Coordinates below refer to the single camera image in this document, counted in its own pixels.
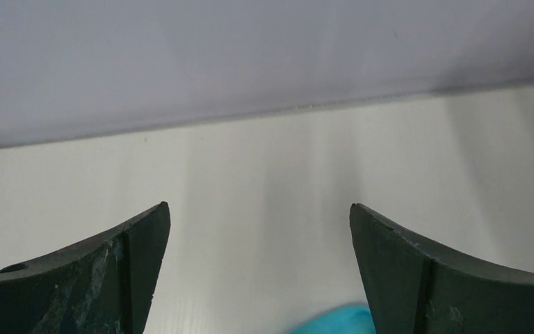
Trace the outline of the cyan t shirt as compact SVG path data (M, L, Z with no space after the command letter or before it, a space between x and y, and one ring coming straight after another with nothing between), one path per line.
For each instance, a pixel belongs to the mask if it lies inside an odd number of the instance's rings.
M366 305L343 305L296 326L291 334L376 334Z

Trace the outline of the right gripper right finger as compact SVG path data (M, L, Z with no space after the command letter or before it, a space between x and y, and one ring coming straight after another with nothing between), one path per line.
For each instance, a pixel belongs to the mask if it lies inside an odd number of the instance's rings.
M467 255L359 203L349 224L377 333L534 333L534 273Z

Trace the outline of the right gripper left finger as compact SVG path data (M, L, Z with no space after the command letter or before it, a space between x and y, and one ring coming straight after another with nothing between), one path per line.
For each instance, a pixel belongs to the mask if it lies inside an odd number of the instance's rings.
M142 333L170 234L162 202L0 270L0 333Z

